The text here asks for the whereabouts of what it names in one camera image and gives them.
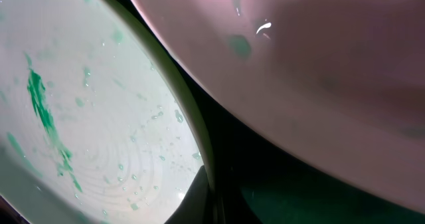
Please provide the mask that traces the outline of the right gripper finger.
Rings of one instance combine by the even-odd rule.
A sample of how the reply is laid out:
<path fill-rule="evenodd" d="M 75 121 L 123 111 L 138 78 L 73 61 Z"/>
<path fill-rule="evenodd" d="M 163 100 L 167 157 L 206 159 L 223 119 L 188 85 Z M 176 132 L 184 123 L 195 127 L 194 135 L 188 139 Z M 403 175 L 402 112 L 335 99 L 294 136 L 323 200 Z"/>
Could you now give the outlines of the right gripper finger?
<path fill-rule="evenodd" d="M 205 167 L 202 166 L 181 204 L 165 224 L 213 224 L 213 197 Z"/>

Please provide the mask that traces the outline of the white plate bottom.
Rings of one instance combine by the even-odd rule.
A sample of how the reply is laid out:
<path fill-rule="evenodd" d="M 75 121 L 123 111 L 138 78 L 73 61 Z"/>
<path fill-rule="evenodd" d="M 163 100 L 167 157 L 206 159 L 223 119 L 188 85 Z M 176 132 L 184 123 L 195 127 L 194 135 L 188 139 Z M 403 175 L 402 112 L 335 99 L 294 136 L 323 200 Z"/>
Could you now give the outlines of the white plate bottom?
<path fill-rule="evenodd" d="M 116 0 L 1 0 L 1 198 L 27 223 L 165 223 L 209 135 Z"/>

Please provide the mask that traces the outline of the white plate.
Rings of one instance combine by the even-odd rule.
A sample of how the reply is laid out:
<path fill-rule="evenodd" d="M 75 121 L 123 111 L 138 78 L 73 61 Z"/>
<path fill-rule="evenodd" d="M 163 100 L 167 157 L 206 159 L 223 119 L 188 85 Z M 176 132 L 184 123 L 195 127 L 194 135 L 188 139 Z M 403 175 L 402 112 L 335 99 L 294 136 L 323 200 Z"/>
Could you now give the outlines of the white plate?
<path fill-rule="evenodd" d="M 165 223 L 209 135 L 116 0 L 1 0 L 1 198 L 27 223 Z"/>
<path fill-rule="evenodd" d="M 131 0 L 173 58 L 275 146 L 424 211 L 424 0 Z"/>

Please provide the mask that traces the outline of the white plate top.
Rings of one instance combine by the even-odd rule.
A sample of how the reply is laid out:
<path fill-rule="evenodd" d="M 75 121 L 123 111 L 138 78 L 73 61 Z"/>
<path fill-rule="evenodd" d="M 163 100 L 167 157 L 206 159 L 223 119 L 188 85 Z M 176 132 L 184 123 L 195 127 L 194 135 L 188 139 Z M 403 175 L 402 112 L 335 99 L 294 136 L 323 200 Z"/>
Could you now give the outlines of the white plate top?
<path fill-rule="evenodd" d="M 424 211 L 424 0 L 131 0 L 173 58 L 275 146 Z"/>

